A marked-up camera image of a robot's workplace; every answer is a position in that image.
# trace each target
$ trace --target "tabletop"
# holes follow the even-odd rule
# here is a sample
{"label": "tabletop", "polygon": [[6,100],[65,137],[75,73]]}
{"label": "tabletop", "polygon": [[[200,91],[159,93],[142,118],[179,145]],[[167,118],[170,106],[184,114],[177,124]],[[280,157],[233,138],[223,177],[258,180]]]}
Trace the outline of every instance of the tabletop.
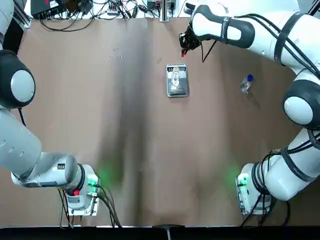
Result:
{"label": "tabletop", "polygon": [[[234,177],[300,130],[282,108],[292,71],[222,43],[204,63],[200,48],[181,58],[178,34],[187,24],[96,20],[65,33],[34,21],[21,43],[18,56],[37,91],[23,109],[27,127],[43,151],[73,154],[97,171],[124,226],[239,225]],[[176,63],[187,65],[189,79],[190,94],[180,99],[166,93],[166,65]],[[240,83],[248,74],[255,82],[245,95]],[[0,224],[59,224],[56,189],[15,186],[3,169],[0,176],[7,193]],[[318,188],[314,183],[290,201],[291,224],[319,224]],[[277,206],[266,224],[283,222],[286,208]],[[108,225],[107,216],[100,204],[98,216],[82,224]]]}

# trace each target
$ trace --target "black cable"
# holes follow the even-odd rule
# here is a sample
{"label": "black cable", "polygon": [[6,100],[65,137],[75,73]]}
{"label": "black cable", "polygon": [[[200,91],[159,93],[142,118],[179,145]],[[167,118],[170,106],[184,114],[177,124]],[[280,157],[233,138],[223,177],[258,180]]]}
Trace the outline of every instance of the black cable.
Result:
{"label": "black cable", "polygon": [[[107,202],[110,204],[110,199],[108,198],[108,195],[107,195],[107,193],[106,193],[106,191],[104,190],[104,188],[102,187],[102,186],[98,186],[102,191],[103,191],[103,193],[104,193],[104,195],[105,195],[105,198],[106,198],[106,200],[107,200]],[[116,208],[115,208],[115,202],[114,201],[112,201],[112,210],[113,210],[113,213],[114,213],[114,217],[115,217],[115,219],[113,219],[113,217],[112,217],[112,214],[111,214],[111,211],[110,211],[110,220],[111,220],[111,224],[112,224],[112,226],[114,227],[114,222],[120,222],[119,221],[119,218],[118,218],[118,215],[117,215],[117,212],[116,212]]]}
{"label": "black cable", "polygon": [[212,48],[216,45],[216,43],[217,43],[217,40],[215,40],[215,41],[213,42],[212,46],[210,47],[209,51],[207,52],[207,54],[206,54],[205,57],[204,57],[204,48],[203,48],[203,46],[202,46],[202,41],[200,42],[200,45],[201,45],[201,58],[202,58],[202,63],[205,62],[205,60],[207,59],[209,53],[211,52]]}
{"label": "black cable", "polygon": [[101,5],[102,5],[102,4],[105,4],[104,2],[95,2],[95,1],[93,1],[93,0],[90,0],[90,2],[93,3],[93,4],[101,4]]}
{"label": "black cable", "polygon": [[286,204],[286,217],[284,219],[284,222],[282,223],[281,226],[287,226],[290,216],[291,216],[291,208],[290,208],[290,203],[288,201],[285,202]]}
{"label": "black cable", "polygon": [[70,227],[70,217],[69,217],[69,209],[68,209],[68,201],[67,201],[67,198],[65,198],[65,201],[66,201],[66,207],[65,207],[65,203],[64,203],[64,199],[61,195],[61,192],[60,190],[58,189],[58,192],[59,192],[59,196],[60,196],[60,199],[61,199],[61,202],[62,202],[62,208],[64,210],[64,213],[65,213],[65,216],[66,216],[66,219],[68,220],[68,227]]}
{"label": "black cable", "polygon": [[69,215],[68,199],[67,199],[67,195],[66,195],[65,191],[62,190],[62,193],[63,193],[64,199],[65,199],[66,215],[67,215],[67,218],[68,218],[68,225],[70,227],[70,215]]}
{"label": "black cable", "polygon": [[94,20],[95,18],[97,18],[97,19],[104,19],[104,20],[112,20],[112,19],[115,19],[115,18],[117,17],[117,16],[115,16],[115,17],[113,17],[113,18],[100,18],[100,16],[101,16],[102,14],[104,14],[104,12],[102,12],[102,10],[103,10],[103,8],[107,5],[108,2],[109,2],[109,0],[107,0],[105,3],[103,3],[103,6],[102,6],[101,9],[99,10],[99,12],[98,12],[96,15],[93,15],[92,17],[90,17],[90,18],[89,18],[89,19],[90,19],[90,22],[89,22],[87,25],[85,25],[84,27],[81,27],[81,28],[67,30],[68,28],[70,28],[72,25],[75,24],[75,22],[76,22],[77,19],[79,18],[79,14],[80,14],[80,13],[78,13],[78,15],[77,15],[76,19],[73,21],[73,23],[72,23],[71,25],[65,27],[65,28],[59,29],[59,28],[49,27],[49,26],[47,26],[47,25],[44,23],[43,19],[40,20],[40,24],[41,24],[43,27],[45,27],[45,28],[47,28],[47,29],[49,29],[49,30],[51,30],[51,31],[57,31],[57,32],[76,32],[76,31],[80,31],[80,30],[83,30],[83,29],[87,28],[87,27],[93,22],[93,20]]}
{"label": "black cable", "polygon": [[269,211],[258,221],[258,226],[262,226],[265,223],[265,220],[267,219],[268,216],[272,213],[275,205],[277,203],[277,200],[271,196],[271,204],[270,204],[270,209]]}
{"label": "black cable", "polygon": [[[261,162],[261,176],[262,176],[262,182],[263,182],[263,186],[266,188],[266,184],[265,184],[265,175],[264,175],[264,171],[263,171],[263,166],[264,166],[264,161],[267,158],[265,157],[262,162]],[[267,162],[267,170],[266,172],[269,172],[269,166],[270,166],[270,155],[268,155],[268,162]],[[262,217],[260,219],[260,221],[258,221],[258,226],[262,226],[263,223],[266,220],[266,214],[265,214],[265,200],[266,200],[266,195],[263,194],[263,200],[262,200]]]}
{"label": "black cable", "polygon": [[19,110],[19,115],[20,115],[20,118],[21,118],[21,122],[22,122],[22,124],[23,124],[24,126],[26,126],[25,118],[24,118],[24,115],[23,115],[23,113],[22,113],[22,108],[19,107],[18,110]]}
{"label": "black cable", "polygon": [[252,216],[252,213],[254,212],[256,206],[258,205],[260,199],[261,199],[262,194],[259,195],[258,199],[256,200],[253,208],[251,209],[249,215],[245,218],[245,220],[241,223],[240,227],[243,227],[245,225],[245,223],[249,220],[249,218]]}
{"label": "black cable", "polygon": [[315,13],[319,10],[319,5],[320,5],[320,2],[318,0],[314,0],[312,2],[311,8],[308,11],[308,14],[311,16],[315,15]]}
{"label": "black cable", "polygon": [[180,16],[180,14],[181,14],[181,12],[182,12],[182,9],[184,9],[184,5],[185,5],[186,1],[187,1],[187,0],[184,0],[184,2],[182,3],[182,6],[181,6],[181,9],[180,9],[180,12],[179,12],[177,18]]}
{"label": "black cable", "polygon": [[72,215],[71,226],[73,227],[75,223],[75,215]]}
{"label": "black cable", "polygon": [[117,224],[117,226],[118,226],[119,228],[122,228],[120,222],[118,222],[118,221],[116,220],[116,217],[115,217],[115,215],[114,215],[114,212],[112,211],[109,203],[108,203],[103,197],[101,197],[101,196],[99,196],[99,195],[98,195],[98,198],[101,199],[101,201],[102,201],[102,202],[106,205],[106,207],[109,209],[109,212],[110,212],[112,218],[115,220],[115,223]]}
{"label": "black cable", "polygon": [[60,194],[60,200],[62,202],[62,205],[61,205],[61,213],[60,213],[60,228],[62,228],[62,215],[63,215],[63,212],[64,212],[64,199],[62,198],[61,196],[61,193],[60,193],[60,190],[58,189],[59,191],[59,194]]}
{"label": "black cable", "polygon": [[121,2],[121,0],[118,0],[118,1],[117,1],[116,6],[118,7],[118,11],[121,13],[122,17],[123,17],[124,19],[127,19],[128,16],[126,15],[126,10],[124,9],[124,5],[123,5],[123,3]]}
{"label": "black cable", "polygon": [[[281,32],[280,28],[278,28],[272,21],[270,21],[266,17],[261,16],[261,15],[256,14],[256,13],[251,13],[251,14],[248,14],[248,15],[264,20],[269,25],[271,25],[275,30],[277,30],[279,33]],[[290,38],[287,37],[286,41],[294,48],[294,50],[296,50],[304,58],[304,60],[308,64],[310,64],[310,66],[316,71],[316,73],[317,73],[316,76],[319,78],[320,77],[320,70],[316,67],[316,65],[305,55],[305,53],[303,51],[300,50],[300,48],[298,48],[298,46]]]}
{"label": "black cable", "polygon": [[[253,19],[256,22],[258,22],[261,26],[263,26],[273,37],[275,37],[276,39],[278,39],[278,36],[267,26],[265,25],[261,20],[257,19],[257,18],[261,18],[264,21],[266,21],[268,24],[272,25],[272,27],[274,29],[276,29],[277,31],[281,31],[273,22],[271,22],[270,20],[268,20],[267,18],[260,16],[258,14],[247,14],[247,15],[242,15],[242,16],[235,16],[235,18],[241,19],[241,18],[249,18],[249,19]],[[301,65],[303,65],[306,69],[308,69],[311,73],[313,73],[315,76],[317,76],[320,79],[320,71],[317,69],[317,67],[313,64],[313,62],[289,39],[287,38],[287,41],[292,45],[292,47],[304,58],[304,60],[306,62],[308,62],[311,67],[309,65],[307,65],[305,62],[303,62],[297,55],[294,54],[294,52],[285,44],[284,48],[292,55],[292,57],[299,62]]]}
{"label": "black cable", "polygon": [[[311,147],[312,147],[312,144],[307,145],[308,143],[310,143],[310,140],[307,140],[307,141],[303,142],[302,144],[300,144],[299,146],[297,146],[297,147],[295,147],[295,148],[289,149],[289,150],[288,150],[288,153],[289,153],[289,154],[295,154],[295,153],[301,152],[301,151],[303,151],[303,150],[306,150],[306,149],[308,149],[308,148],[311,148]],[[261,174],[262,174],[262,181],[263,181],[263,185],[264,185],[264,186],[265,186],[265,176],[264,176],[264,174],[263,174],[263,164],[264,164],[264,161],[268,158],[268,163],[267,163],[268,169],[267,169],[267,171],[269,171],[270,157],[276,156],[276,155],[281,155],[281,153],[280,153],[280,152],[270,152],[270,153],[268,153],[268,154],[263,158],[263,160],[262,160],[262,162],[261,162],[261,172],[262,172]],[[253,209],[251,210],[251,213],[249,214],[249,216],[252,215],[254,209],[256,208],[256,206],[257,206],[257,204],[258,204],[258,202],[259,202],[259,200],[260,200],[260,198],[261,198],[261,196],[262,196],[262,194],[260,194],[260,196],[259,196],[256,204],[254,205]],[[267,216],[270,215],[270,213],[271,213],[271,211],[272,211],[272,209],[273,209],[273,207],[274,207],[274,204],[272,204],[273,206],[270,207],[270,210],[269,210],[269,212],[268,212],[267,214],[264,215],[264,211],[262,212],[262,218],[261,218],[261,220],[259,221],[259,226],[262,226],[263,223],[265,222]],[[285,225],[288,223],[288,221],[289,221],[289,219],[290,219],[290,215],[291,215],[290,204],[289,204],[288,202],[286,202],[286,204],[287,204],[287,216],[286,216],[286,219],[285,219],[284,223],[282,224],[283,226],[285,226]],[[240,226],[243,226],[243,225],[245,224],[245,222],[248,220],[249,216],[246,218],[245,221],[243,221],[243,223],[242,223]]]}

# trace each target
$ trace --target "clear plastic bottle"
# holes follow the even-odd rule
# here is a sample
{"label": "clear plastic bottle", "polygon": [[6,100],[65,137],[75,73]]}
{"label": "clear plastic bottle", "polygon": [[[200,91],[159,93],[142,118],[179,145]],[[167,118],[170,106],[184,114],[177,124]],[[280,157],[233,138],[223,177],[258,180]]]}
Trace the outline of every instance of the clear plastic bottle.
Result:
{"label": "clear plastic bottle", "polygon": [[254,80],[254,76],[249,74],[243,81],[241,82],[240,89],[243,93],[248,94],[248,91],[251,87],[251,84]]}
{"label": "clear plastic bottle", "polygon": [[172,85],[175,87],[178,87],[180,84],[179,74],[180,74],[179,67],[175,66],[172,70],[172,77],[171,77]]}

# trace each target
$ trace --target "electronic equipment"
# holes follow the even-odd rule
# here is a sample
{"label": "electronic equipment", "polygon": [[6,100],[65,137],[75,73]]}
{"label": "electronic equipment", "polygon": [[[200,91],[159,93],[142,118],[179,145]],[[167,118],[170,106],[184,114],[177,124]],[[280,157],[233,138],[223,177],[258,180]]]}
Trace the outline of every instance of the electronic equipment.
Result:
{"label": "electronic equipment", "polygon": [[[159,1],[159,0],[147,0],[147,4],[146,5],[148,7],[148,10],[151,10],[154,7],[154,5],[159,3],[159,2],[161,2],[161,1]],[[171,9],[171,8],[173,10],[176,9],[176,0],[167,0],[166,4],[167,4],[168,10]]]}
{"label": "electronic equipment", "polygon": [[109,6],[108,6],[108,9],[106,10],[106,14],[111,16],[118,16],[120,14],[118,10],[118,6],[113,2],[109,2]]}
{"label": "electronic equipment", "polygon": [[138,5],[136,5],[133,9],[133,12],[132,12],[132,18],[136,18],[137,14],[138,14]]}
{"label": "electronic equipment", "polygon": [[65,5],[61,0],[30,0],[31,15],[34,19],[46,19],[64,13]]}

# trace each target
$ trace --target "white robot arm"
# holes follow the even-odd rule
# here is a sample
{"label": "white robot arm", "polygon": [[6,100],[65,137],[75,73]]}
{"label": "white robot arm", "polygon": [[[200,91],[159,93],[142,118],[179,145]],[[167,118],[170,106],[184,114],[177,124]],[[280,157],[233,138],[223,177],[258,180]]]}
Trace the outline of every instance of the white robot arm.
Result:
{"label": "white robot arm", "polygon": [[313,28],[320,26],[320,20],[294,11],[235,16],[217,2],[191,7],[187,30],[179,36],[182,56],[201,41],[216,40],[247,49],[296,73],[284,94],[283,109],[303,129],[287,147],[274,150],[270,159],[246,164],[235,178],[242,213],[261,215],[270,210],[271,196],[288,201],[320,174],[316,139],[320,130],[320,36]]}
{"label": "white robot arm", "polygon": [[13,0],[0,1],[0,167],[11,172],[16,185],[60,187],[72,214],[92,215],[98,206],[92,196],[99,192],[92,167],[78,164],[72,155],[42,152],[40,140],[11,113],[30,104],[36,93],[30,70],[14,52],[3,50],[13,13]]}

